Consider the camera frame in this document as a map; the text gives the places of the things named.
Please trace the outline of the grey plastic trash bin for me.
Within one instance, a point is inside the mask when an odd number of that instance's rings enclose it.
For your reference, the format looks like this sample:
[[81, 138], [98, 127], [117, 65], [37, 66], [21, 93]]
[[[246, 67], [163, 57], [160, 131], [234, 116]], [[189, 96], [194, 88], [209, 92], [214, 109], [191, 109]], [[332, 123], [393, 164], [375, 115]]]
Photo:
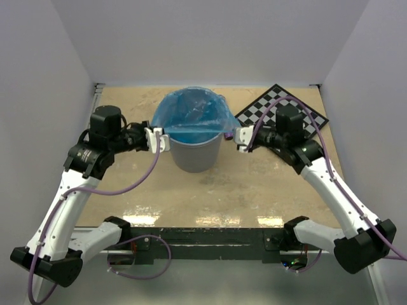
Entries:
[[219, 154], [222, 135], [199, 143], [185, 143], [170, 139], [170, 153], [178, 168], [189, 173], [200, 173], [212, 168]]

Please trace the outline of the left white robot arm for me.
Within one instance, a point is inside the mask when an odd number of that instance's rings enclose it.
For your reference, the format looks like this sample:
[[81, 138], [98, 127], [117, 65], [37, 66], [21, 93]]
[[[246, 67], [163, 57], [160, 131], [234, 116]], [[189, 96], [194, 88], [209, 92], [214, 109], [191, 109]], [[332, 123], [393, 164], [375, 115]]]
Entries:
[[86, 238], [71, 235], [91, 194], [113, 196], [97, 186], [114, 157], [128, 151], [147, 151], [148, 121], [127, 123], [119, 107], [97, 107], [64, 162], [60, 185], [46, 217], [24, 247], [13, 249], [10, 259], [29, 272], [61, 287], [70, 286], [83, 265], [96, 254], [132, 241], [130, 223], [110, 216]]

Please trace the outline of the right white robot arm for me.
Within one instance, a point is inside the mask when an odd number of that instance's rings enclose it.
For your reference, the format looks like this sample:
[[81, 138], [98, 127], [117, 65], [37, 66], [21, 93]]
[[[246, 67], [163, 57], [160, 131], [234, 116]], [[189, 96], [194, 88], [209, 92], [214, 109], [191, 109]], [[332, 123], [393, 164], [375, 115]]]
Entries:
[[305, 138], [303, 118], [295, 106], [283, 106], [276, 115], [273, 128], [259, 119], [253, 131], [254, 144], [279, 149], [284, 161], [317, 191], [340, 224], [334, 229], [297, 217], [284, 225], [285, 246], [296, 250], [308, 244], [325, 250], [350, 274], [388, 255], [397, 231], [395, 224], [370, 211], [334, 173], [324, 144]]

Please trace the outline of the blue plastic trash bag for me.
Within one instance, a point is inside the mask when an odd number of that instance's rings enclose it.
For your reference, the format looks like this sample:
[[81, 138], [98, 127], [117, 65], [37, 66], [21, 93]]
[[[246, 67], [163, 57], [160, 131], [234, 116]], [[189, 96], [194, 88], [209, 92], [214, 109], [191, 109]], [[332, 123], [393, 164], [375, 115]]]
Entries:
[[233, 133], [240, 123], [222, 95], [207, 88], [187, 87], [163, 98], [151, 126], [163, 128], [172, 140], [200, 144]]

